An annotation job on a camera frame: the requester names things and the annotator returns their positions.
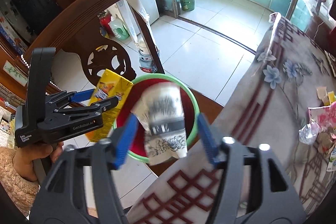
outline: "blue gripper pad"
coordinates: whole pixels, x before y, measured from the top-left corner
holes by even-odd
[[[139,121],[137,117],[131,113],[127,118],[125,126],[116,129],[121,129],[123,132],[115,145],[115,170],[118,170],[125,163],[127,151],[133,143],[135,134],[138,130],[138,125]]]
[[[198,125],[198,133],[201,137],[201,141],[203,143],[205,153],[208,157],[208,161],[214,166],[214,168],[216,168],[218,164],[218,160],[216,157],[219,151],[214,139],[212,138],[209,123],[206,120],[204,114],[201,113],[198,115],[197,125]]]

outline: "yellow juice box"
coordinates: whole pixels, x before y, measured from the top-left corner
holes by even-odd
[[[103,112],[102,118],[104,126],[102,128],[85,133],[90,142],[97,142],[100,139],[107,137],[114,120],[117,118],[128,94],[132,89],[132,86],[133,83],[124,77],[108,69],[105,70],[91,96],[90,104],[99,102],[112,96],[117,96],[119,103],[115,108]]]

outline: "floral tablecloth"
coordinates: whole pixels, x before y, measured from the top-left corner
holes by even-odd
[[[231,135],[244,145],[268,143],[287,171],[309,216],[335,181],[326,172],[328,159],[317,144],[298,141],[309,122],[307,108],[321,101],[316,88],[334,90],[332,72],[323,51],[280,14],[266,32],[253,63],[212,124],[216,138]],[[188,156],[167,169],[127,214],[130,223],[205,223],[221,171],[207,162],[198,142]],[[248,177],[241,204],[247,197]]]

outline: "red object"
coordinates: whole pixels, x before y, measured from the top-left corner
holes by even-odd
[[[113,34],[113,32],[112,32],[112,30],[110,28],[110,25],[109,25],[109,23],[111,22],[111,16],[112,15],[110,13],[108,13],[106,16],[100,17],[99,20],[100,20],[100,24],[104,27],[104,29],[106,30],[106,32],[108,34],[111,34],[111,35],[114,36],[114,34]]]
[[[157,78],[148,79],[139,82],[132,87],[132,90],[126,99],[126,102],[117,117],[117,127],[122,127],[124,125],[133,106],[140,99],[145,89],[147,89],[151,85],[155,85],[161,82],[169,82],[169,81]],[[185,130],[188,137],[194,126],[194,119],[195,119],[194,106],[187,93],[182,88],[180,88],[180,91],[181,91],[182,106],[184,110]],[[138,131],[136,133],[135,139],[133,141],[133,144],[131,145],[130,150],[137,155],[147,157],[143,146],[143,142],[144,142],[144,129],[142,125],[139,123]]]

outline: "beige sweater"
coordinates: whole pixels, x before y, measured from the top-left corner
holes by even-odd
[[[15,150],[0,147],[0,182],[20,211],[27,216],[39,189],[37,182],[30,182],[15,171]]]

